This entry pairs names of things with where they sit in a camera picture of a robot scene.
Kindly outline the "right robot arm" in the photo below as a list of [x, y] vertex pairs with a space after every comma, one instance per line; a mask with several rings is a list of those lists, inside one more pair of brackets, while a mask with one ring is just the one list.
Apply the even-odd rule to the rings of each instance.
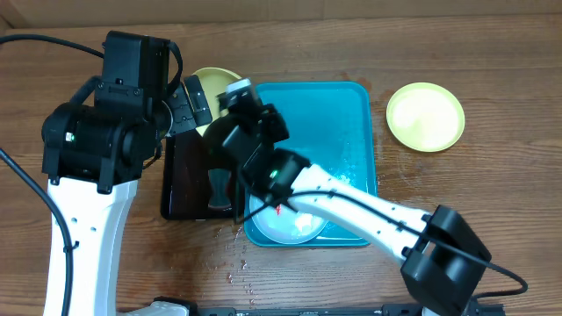
[[462, 216], [440, 205], [432, 213], [356, 189], [293, 151], [276, 148], [289, 131], [250, 80], [217, 96], [227, 115], [211, 123], [206, 142], [264, 206], [318, 216], [383, 248], [399, 264], [409, 294], [437, 315], [462, 315], [491, 255]]

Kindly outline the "yellow plate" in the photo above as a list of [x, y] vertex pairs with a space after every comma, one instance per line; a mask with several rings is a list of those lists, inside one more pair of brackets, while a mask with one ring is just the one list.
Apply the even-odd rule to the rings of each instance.
[[214, 67], [201, 68], [193, 75], [200, 81], [213, 121], [226, 116], [227, 110], [220, 110], [217, 96], [224, 93], [229, 84], [241, 80], [241, 77], [228, 69]]
[[396, 140], [424, 153], [452, 147], [465, 129], [461, 103], [434, 83], [410, 83], [395, 91], [388, 100], [385, 116]]

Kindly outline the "dark green scrubbing sponge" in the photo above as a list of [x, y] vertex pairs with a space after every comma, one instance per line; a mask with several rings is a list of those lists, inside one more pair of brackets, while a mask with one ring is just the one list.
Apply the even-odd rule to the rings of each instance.
[[210, 208], [222, 210], [231, 205], [228, 196], [230, 175], [231, 173], [227, 169], [210, 169], [208, 171], [209, 183], [212, 189], [208, 203]]

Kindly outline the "light blue plate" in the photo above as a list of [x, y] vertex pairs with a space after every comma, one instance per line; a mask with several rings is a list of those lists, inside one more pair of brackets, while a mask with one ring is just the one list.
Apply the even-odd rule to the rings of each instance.
[[327, 221], [321, 217], [295, 212], [285, 205], [268, 206], [251, 218], [257, 230], [270, 241], [297, 245], [321, 233]]

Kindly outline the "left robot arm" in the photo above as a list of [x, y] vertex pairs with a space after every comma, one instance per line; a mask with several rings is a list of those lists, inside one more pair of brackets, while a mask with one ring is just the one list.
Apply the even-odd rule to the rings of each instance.
[[63, 236], [51, 240], [44, 312], [113, 315], [127, 215], [162, 141], [212, 120], [196, 76], [169, 76], [167, 39], [109, 32], [103, 69], [45, 120], [42, 170]]

